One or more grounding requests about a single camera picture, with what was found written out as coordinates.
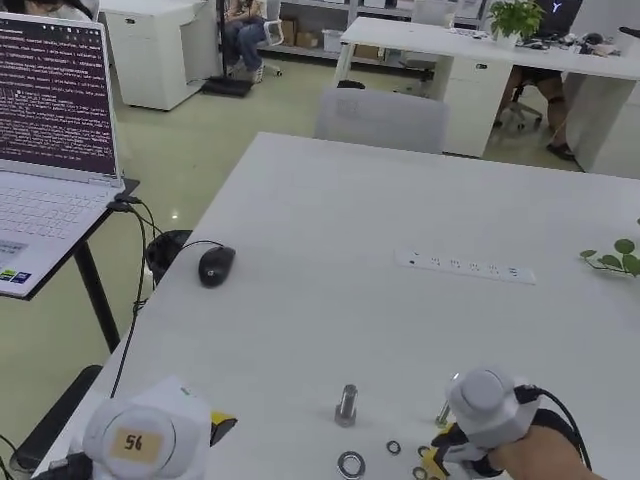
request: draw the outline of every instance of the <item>monitor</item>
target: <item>monitor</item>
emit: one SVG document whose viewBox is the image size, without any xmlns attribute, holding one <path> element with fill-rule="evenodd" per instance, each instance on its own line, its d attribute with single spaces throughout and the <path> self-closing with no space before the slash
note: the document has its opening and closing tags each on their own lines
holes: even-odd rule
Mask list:
<svg viewBox="0 0 640 480">
<path fill-rule="evenodd" d="M 115 175 L 103 27 L 0 13 L 0 161 Z"/>
<path fill-rule="evenodd" d="M 535 2 L 545 11 L 536 34 L 538 37 L 568 35 L 582 6 L 582 0 L 535 0 Z"/>
</svg>

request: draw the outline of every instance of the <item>hand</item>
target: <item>hand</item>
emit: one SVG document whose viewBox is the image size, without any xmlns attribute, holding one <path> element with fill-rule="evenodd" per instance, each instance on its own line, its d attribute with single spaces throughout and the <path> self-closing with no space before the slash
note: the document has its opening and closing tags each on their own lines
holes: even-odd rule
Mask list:
<svg viewBox="0 0 640 480">
<path fill-rule="evenodd" d="M 491 466 L 514 480 L 602 480 L 591 473 L 571 442 L 559 432 L 531 426 L 522 440 L 489 454 Z"/>
</svg>

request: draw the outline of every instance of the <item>hex bolt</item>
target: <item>hex bolt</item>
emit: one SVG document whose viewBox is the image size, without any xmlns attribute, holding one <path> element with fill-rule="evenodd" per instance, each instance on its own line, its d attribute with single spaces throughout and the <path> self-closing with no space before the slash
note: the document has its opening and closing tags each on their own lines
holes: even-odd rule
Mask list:
<svg viewBox="0 0 640 480">
<path fill-rule="evenodd" d="M 358 389 L 355 385 L 346 385 L 342 391 L 342 399 L 336 405 L 335 422 L 341 427 L 351 427 L 356 423 L 356 397 Z"/>
<path fill-rule="evenodd" d="M 449 413 L 451 413 L 451 407 L 449 407 L 449 402 L 445 401 L 442 410 L 436 417 L 436 427 L 445 428 L 447 426 Z"/>
</svg>

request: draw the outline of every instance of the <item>keyboard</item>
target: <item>keyboard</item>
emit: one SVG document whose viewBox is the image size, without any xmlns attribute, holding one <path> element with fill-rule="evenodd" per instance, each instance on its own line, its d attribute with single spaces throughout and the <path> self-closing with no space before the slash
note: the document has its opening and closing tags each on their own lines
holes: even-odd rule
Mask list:
<svg viewBox="0 0 640 480">
<path fill-rule="evenodd" d="M 106 205 L 98 196 L 0 187 L 0 235 L 23 232 L 65 239 L 87 212 Z"/>
</svg>

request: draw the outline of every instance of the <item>power strip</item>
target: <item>power strip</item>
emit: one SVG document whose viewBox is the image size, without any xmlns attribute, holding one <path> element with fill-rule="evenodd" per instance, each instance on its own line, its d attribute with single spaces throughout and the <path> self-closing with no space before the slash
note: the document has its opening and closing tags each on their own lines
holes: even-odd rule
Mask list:
<svg viewBox="0 0 640 480">
<path fill-rule="evenodd" d="M 502 282 L 536 284 L 536 277 L 528 268 L 469 262 L 456 258 L 427 255 L 415 250 L 396 250 L 395 257 L 396 263 L 402 267 L 435 270 L 437 272 L 488 278 Z"/>
</svg>

